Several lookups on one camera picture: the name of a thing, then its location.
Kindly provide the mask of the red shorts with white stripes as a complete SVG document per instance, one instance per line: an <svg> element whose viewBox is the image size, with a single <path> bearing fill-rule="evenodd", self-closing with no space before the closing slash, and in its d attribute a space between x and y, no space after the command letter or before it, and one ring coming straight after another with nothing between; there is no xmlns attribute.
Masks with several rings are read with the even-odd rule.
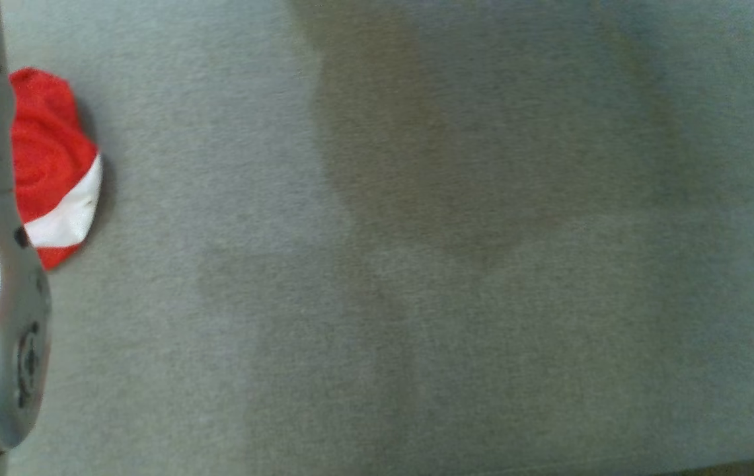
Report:
<svg viewBox="0 0 754 476"><path fill-rule="evenodd" d="M42 266L59 267L87 240L104 180L104 160L79 120L65 79L37 67L9 76L15 200Z"/></svg>

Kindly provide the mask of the grey fabric sofa seat cushion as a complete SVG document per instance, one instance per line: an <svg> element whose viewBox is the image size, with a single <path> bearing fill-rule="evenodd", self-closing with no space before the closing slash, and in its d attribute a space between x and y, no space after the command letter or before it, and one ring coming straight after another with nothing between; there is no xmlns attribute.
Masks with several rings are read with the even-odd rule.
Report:
<svg viewBox="0 0 754 476"><path fill-rule="evenodd" d="M9 476L754 460L754 0L3 0L106 162Z"/></svg>

